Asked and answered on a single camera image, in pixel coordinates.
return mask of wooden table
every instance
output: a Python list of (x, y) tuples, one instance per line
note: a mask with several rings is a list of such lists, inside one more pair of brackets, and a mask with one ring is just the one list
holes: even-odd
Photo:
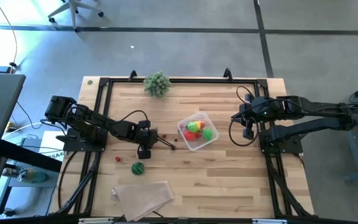
[[(84, 77), (78, 103), (94, 108), (100, 77)], [(281, 78), (267, 79), (271, 97), (286, 95)], [(119, 202), (111, 199), (111, 189), (117, 185), (146, 184), (167, 180), (175, 199), (158, 212), (165, 217), (193, 218), (272, 218), (273, 208), (265, 157), (256, 141), (248, 147), (234, 145), (228, 136), (230, 117), (238, 112), (242, 103), (236, 96), (238, 84), (174, 83), (163, 99), (151, 98), (144, 93), (143, 83), (115, 83), (109, 108), (109, 117), (121, 119), (133, 110), (144, 110), (152, 127), (174, 142), (176, 151), (158, 142), (152, 149), (152, 158), (142, 160), (145, 173), (135, 176), (131, 165), (139, 161), (137, 145), (119, 141), (109, 135), (106, 150), (102, 154), (93, 200), (92, 217), (119, 217), (123, 214)], [(251, 91), (252, 85), (245, 85)], [(240, 95), (246, 93), (239, 89)], [(102, 96), (100, 113), (104, 108)], [(177, 122), (199, 111), (208, 113), (219, 139), (200, 150), (187, 149), (177, 130)], [(141, 113), (127, 120), (138, 122), (144, 119)], [(290, 121), (278, 122), (289, 125)], [(246, 143), (242, 127), (234, 124), (234, 140)], [(283, 154), (283, 164), (290, 190), (304, 208), (313, 213), (305, 171), (299, 158)], [(62, 203), (78, 185), (84, 153), (79, 152), (68, 165), (62, 184)], [(85, 207), (87, 189), (82, 200)], [(278, 190), (281, 209), (283, 198)], [(57, 194), (52, 211), (57, 210)]]

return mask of small red ball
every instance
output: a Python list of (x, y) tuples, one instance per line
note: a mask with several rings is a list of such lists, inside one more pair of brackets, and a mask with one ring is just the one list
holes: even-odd
[(192, 132), (190, 132), (189, 130), (186, 130), (185, 131), (185, 139), (187, 140), (187, 141), (192, 141), (192, 140), (194, 140), (195, 139), (195, 134), (194, 133), (192, 133)]

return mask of gray floor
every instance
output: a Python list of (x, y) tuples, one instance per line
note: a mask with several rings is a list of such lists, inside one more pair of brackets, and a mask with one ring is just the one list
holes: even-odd
[[(252, 0), (118, 0), (84, 1), (98, 5), (105, 18), (80, 10), (81, 26), (192, 27), (255, 29)], [(58, 0), (0, 0), (14, 25), (49, 25), (45, 16)], [(260, 0), (267, 29), (358, 30), (358, 0)], [(56, 16), (70, 25), (66, 12)], [(0, 14), (0, 25), (6, 21)], [(43, 118), (52, 95), (76, 98), (86, 75), (266, 77), (258, 34), (16, 31), (20, 64), (27, 76), (20, 103), (34, 121)], [(313, 101), (340, 102), (358, 89), (358, 35), (267, 35), (274, 77), (284, 78), (287, 92)], [(0, 65), (13, 57), (9, 30), (0, 30)], [(16, 108), (13, 115), (27, 124)], [(12, 141), (27, 133), (27, 129)], [(321, 131), (302, 140), (306, 176), (315, 213), (325, 218), (358, 221), (358, 182), (343, 176), (355, 171), (344, 133)]]

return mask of white cloth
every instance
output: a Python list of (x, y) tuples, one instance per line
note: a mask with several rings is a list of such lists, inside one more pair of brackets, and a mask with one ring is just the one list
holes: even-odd
[(120, 201), (127, 222), (140, 220), (173, 200), (167, 181), (118, 186), (112, 194)]

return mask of watermelon toy ball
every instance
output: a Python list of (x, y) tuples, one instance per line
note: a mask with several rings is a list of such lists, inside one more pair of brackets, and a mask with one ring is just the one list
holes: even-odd
[(141, 162), (135, 162), (132, 165), (132, 173), (135, 175), (142, 175), (144, 173), (144, 165)]

